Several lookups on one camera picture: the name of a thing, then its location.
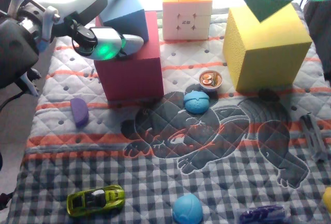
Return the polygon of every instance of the quilted blanket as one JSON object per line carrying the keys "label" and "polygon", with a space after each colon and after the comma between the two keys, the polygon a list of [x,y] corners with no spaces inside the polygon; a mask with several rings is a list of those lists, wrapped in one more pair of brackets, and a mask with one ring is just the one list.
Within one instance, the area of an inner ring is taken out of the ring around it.
{"label": "quilted blanket", "polygon": [[[331,89],[314,45],[293,85],[240,94],[222,55],[227,17],[212,17],[208,41],[164,42],[159,30],[165,96],[153,102],[107,102],[93,61],[59,39],[7,223],[173,223],[172,206],[188,193],[200,199],[203,223],[234,223],[235,209],[267,204],[285,204],[294,223],[331,223],[321,200],[331,166],[312,160],[299,124],[312,113],[329,150]],[[184,95],[200,90],[207,68],[223,84],[210,109],[193,115]],[[89,108],[81,129],[73,97]],[[69,194],[112,184],[126,193],[119,213],[68,216]]]}

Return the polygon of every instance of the metal rod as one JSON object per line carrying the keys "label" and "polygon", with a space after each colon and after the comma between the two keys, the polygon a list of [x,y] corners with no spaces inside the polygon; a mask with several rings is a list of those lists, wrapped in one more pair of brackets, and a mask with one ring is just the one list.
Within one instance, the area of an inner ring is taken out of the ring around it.
{"label": "metal rod", "polygon": [[[42,12],[46,11],[46,8],[42,5],[40,5],[38,2],[36,2],[35,0],[27,0],[29,3],[31,3],[32,5],[34,5],[35,7],[39,8]],[[58,14],[54,15],[54,22],[58,22],[60,20],[60,16]]]}

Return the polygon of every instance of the red box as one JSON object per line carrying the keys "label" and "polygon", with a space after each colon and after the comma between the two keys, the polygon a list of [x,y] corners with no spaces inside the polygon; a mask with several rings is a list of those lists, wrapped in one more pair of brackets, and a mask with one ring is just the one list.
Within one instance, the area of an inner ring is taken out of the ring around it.
{"label": "red box", "polygon": [[107,100],[156,98],[164,95],[156,12],[146,12],[149,41],[127,58],[94,61]]}

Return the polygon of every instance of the green square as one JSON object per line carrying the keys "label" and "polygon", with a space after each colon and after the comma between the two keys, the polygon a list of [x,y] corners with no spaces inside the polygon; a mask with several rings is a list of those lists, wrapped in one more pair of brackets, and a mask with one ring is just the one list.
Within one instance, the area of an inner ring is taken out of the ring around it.
{"label": "green square", "polygon": [[261,22],[272,16],[290,1],[283,0],[244,0],[256,18]]}

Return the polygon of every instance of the toy food bowl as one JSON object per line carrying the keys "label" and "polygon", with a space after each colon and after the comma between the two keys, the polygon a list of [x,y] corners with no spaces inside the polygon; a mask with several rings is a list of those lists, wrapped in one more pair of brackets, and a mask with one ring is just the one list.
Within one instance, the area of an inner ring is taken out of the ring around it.
{"label": "toy food bowl", "polygon": [[222,84],[223,78],[221,74],[215,70],[205,70],[199,76],[201,87],[207,91],[216,91]]}

